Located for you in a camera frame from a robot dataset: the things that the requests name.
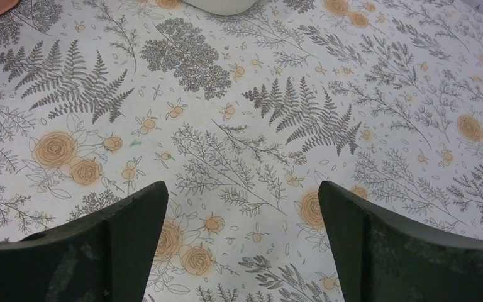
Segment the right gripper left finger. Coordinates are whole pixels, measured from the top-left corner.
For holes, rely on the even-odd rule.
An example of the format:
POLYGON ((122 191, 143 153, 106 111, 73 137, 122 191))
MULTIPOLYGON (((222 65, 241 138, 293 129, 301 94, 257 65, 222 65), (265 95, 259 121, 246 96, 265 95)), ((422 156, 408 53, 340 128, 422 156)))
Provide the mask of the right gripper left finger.
POLYGON ((0 242, 0 301, 141 301, 168 201, 159 181, 58 227, 0 242))

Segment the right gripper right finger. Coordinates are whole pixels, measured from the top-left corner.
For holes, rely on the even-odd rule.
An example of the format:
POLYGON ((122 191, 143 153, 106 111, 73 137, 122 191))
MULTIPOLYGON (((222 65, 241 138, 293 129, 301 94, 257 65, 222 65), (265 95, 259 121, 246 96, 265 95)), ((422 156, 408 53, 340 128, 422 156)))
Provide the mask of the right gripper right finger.
POLYGON ((330 181, 318 200, 345 301, 483 301, 483 240, 419 223, 330 181))

